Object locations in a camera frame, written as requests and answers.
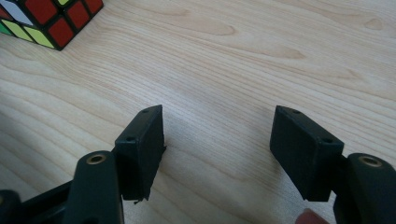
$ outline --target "wood grain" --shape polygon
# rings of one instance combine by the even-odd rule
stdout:
[[[23,200],[163,105],[168,150],[126,223],[293,223],[310,207],[269,150],[276,105],[396,165],[396,2],[105,0],[62,51],[1,35],[0,189]]]

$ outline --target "black plastic bracket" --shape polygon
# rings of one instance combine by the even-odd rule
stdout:
[[[327,202],[339,224],[395,224],[396,172],[375,156],[345,158],[344,143],[300,111],[277,106],[270,148],[303,199]]]
[[[163,107],[156,105],[136,115],[112,152],[81,158],[72,181],[24,203],[0,190],[0,224],[123,223],[121,196],[149,198],[164,151]]]

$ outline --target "wooden table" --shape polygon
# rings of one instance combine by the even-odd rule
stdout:
[[[126,223],[293,223],[309,207],[269,149],[276,105],[396,165],[396,2],[105,0],[61,52],[1,35],[0,189],[23,200],[163,105],[150,200]]]

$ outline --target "green cube sticker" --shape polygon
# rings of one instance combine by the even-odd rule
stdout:
[[[0,23],[0,33],[12,35],[12,33],[2,23]]]

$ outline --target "rubik's cube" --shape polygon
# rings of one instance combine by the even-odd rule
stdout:
[[[62,50],[102,7],[102,0],[0,0],[0,33]]]

